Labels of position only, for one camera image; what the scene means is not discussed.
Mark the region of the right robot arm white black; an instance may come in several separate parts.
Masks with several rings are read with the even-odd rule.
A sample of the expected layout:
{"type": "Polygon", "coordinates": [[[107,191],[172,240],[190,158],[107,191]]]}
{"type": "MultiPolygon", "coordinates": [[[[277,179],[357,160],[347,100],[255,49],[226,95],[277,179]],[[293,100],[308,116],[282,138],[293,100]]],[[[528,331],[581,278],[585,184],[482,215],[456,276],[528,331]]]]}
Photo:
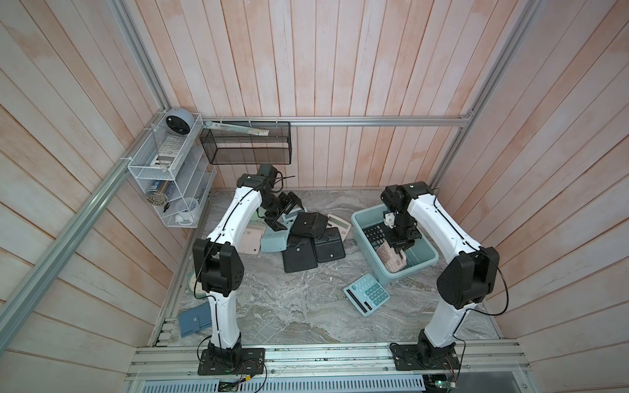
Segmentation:
{"type": "Polygon", "coordinates": [[[424,182],[388,186],[381,200],[387,208],[382,251],[403,257],[421,239],[420,229],[425,229],[447,262],[437,278],[441,299],[431,321],[420,331],[415,350],[417,362],[432,368],[454,354],[457,330],[468,313],[492,293],[500,255],[469,236],[424,182]]]}

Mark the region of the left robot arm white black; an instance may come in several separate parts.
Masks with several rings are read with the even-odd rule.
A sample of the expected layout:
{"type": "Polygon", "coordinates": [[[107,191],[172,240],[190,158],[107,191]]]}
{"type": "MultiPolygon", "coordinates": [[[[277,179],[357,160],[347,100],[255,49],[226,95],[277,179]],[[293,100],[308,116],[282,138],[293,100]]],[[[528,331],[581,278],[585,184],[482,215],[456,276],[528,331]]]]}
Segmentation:
{"type": "Polygon", "coordinates": [[[275,184],[285,178],[273,165],[261,165],[255,174],[244,174],[237,181],[234,198],[219,224],[205,239],[193,244],[193,262],[197,283],[206,293],[212,334],[201,354],[204,365],[218,364],[232,373],[242,363],[242,338],[238,328],[235,293],[244,278],[245,268],[238,246],[252,216],[262,208],[264,221],[275,232],[287,227],[282,215],[301,200],[294,193],[284,193],[275,184]]]}

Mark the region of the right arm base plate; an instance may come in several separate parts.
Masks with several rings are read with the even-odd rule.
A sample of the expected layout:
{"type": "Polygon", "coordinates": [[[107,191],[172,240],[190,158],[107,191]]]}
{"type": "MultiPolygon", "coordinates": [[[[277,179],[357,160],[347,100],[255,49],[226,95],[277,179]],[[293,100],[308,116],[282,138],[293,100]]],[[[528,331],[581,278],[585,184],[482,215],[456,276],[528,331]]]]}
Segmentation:
{"type": "Polygon", "coordinates": [[[429,342],[414,345],[391,343],[389,350],[397,371],[454,370],[460,366],[455,353],[455,344],[434,348],[429,342]]]}

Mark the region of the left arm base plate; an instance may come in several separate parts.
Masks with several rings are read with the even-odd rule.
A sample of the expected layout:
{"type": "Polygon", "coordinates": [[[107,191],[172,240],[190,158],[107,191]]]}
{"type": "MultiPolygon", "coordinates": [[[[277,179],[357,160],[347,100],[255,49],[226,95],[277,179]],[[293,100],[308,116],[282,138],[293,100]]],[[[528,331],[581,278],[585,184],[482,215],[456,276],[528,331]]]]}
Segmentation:
{"type": "Polygon", "coordinates": [[[242,348],[237,343],[234,348],[221,349],[209,344],[201,353],[198,375],[246,375],[265,373],[265,349],[262,347],[242,348]]]}

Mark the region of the teal calculator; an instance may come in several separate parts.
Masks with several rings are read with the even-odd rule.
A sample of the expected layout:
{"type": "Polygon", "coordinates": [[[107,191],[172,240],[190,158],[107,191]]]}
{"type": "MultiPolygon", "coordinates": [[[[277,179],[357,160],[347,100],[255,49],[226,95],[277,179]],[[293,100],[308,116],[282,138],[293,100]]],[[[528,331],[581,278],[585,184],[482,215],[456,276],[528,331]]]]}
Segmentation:
{"type": "Polygon", "coordinates": [[[273,231],[267,227],[260,239],[260,251],[265,253],[284,252],[287,249],[289,235],[288,229],[273,231]]]}

